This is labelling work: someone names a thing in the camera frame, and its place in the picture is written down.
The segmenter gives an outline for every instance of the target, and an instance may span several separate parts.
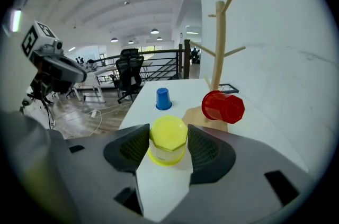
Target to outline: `plastic cup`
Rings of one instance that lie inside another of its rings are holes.
[[[202,112],[210,120],[222,120],[234,124],[245,112],[243,100],[231,94],[211,91],[202,100]]]
[[[171,108],[172,103],[168,89],[162,87],[157,90],[157,103],[155,105],[159,110],[167,110]]]
[[[172,166],[185,155],[188,129],[174,116],[163,116],[154,121],[150,130],[148,155],[158,165]]]

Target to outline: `wooden mug tree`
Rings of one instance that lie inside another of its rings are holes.
[[[226,0],[224,3],[223,1],[216,1],[216,13],[209,14],[208,17],[215,17],[217,20],[217,41],[216,41],[216,50],[215,52],[207,49],[206,47],[190,41],[191,45],[199,47],[201,50],[207,52],[208,54],[215,57],[214,60],[214,67],[213,67],[213,74],[212,74],[212,82],[210,83],[207,76],[204,75],[204,78],[207,82],[207,85],[210,91],[218,90],[220,79],[221,79],[221,72],[222,66],[224,64],[224,58],[233,55],[239,51],[245,49],[245,47],[240,47],[234,49],[232,51],[225,53],[226,48],[226,11],[231,4],[232,0]],[[183,117],[183,121],[186,125],[188,124],[195,124],[199,126],[206,126],[209,128],[215,128],[218,130],[227,131],[227,123],[223,121],[214,121],[207,119],[204,114],[202,113],[201,106],[188,109],[186,111],[185,116]]]

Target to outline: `ceiling light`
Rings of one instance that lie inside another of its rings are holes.
[[[12,31],[16,32],[19,29],[21,10],[16,10],[12,13]]]
[[[152,31],[150,32],[151,34],[159,34],[159,30],[153,28]]]

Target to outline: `wooden floor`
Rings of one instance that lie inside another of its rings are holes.
[[[190,65],[190,79],[199,78],[199,72],[200,65]],[[101,102],[98,93],[94,91],[79,92],[81,97],[86,95],[85,102],[79,102],[75,96],[66,98],[64,95],[60,96],[60,100],[56,98],[49,99],[54,101],[54,104],[50,106],[50,110],[56,121],[55,130],[60,131],[65,139],[86,137],[91,135],[94,130],[93,135],[118,130],[132,104],[130,100],[122,100],[119,105],[116,90],[103,90],[105,103]],[[98,112],[95,118],[91,117],[91,111],[94,109],[101,111],[102,122]]]

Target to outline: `black railing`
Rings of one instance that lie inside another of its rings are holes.
[[[182,48],[182,44],[179,44],[178,49],[173,50],[159,50],[159,51],[147,51],[147,52],[139,52],[139,55],[148,55],[148,54],[156,54],[156,53],[174,53],[174,57],[165,57],[165,58],[152,58],[144,60],[144,64],[147,62],[151,62],[150,65],[144,65],[140,72],[141,79],[143,82],[159,80],[160,78],[173,78],[173,79],[181,79],[182,72],[182,57],[184,54],[184,74],[183,78],[188,79],[189,76],[189,61],[190,61],[190,44],[185,43],[185,49]],[[112,56],[106,57],[102,59],[95,60],[94,62],[97,65],[97,68],[106,67],[106,66],[115,66],[116,61],[120,58],[120,56]],[[153,61],[156,60],[168,60],[165,64],[156,64],[152,65]],[[114,72],[114,75],[119,79],[119,71],[117,69],[108,70]],[[98,83],[107,84],[113,83],[112,78],[109,75],[101,75],[97,77]]]

